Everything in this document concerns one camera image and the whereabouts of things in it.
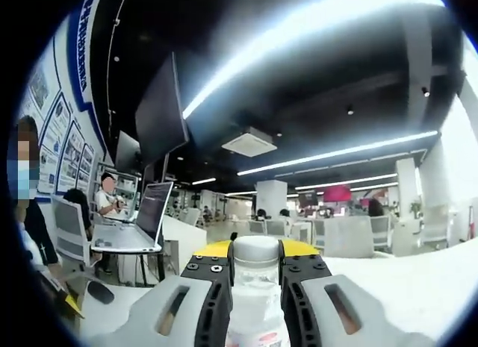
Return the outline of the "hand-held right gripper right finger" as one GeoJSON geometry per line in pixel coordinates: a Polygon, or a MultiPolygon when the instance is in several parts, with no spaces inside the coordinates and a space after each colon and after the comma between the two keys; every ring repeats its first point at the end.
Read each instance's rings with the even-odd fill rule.
{"type": "Polygon", "coordinates": [[[433,346],[429,337],[392,325],[382,303],[334,275],[305,243],[281,240],[279,284],[290,346],[433,346]]]}

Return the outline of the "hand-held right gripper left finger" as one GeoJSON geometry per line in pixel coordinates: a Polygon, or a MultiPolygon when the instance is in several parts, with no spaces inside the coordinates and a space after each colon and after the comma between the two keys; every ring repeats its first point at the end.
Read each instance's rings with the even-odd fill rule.
{"type": "Polygon", "coordinates": [[[225,346],[233,307],[233,245],[226,240],[193,254],[180,275],[165,278],[94,346],[225,346]]]}

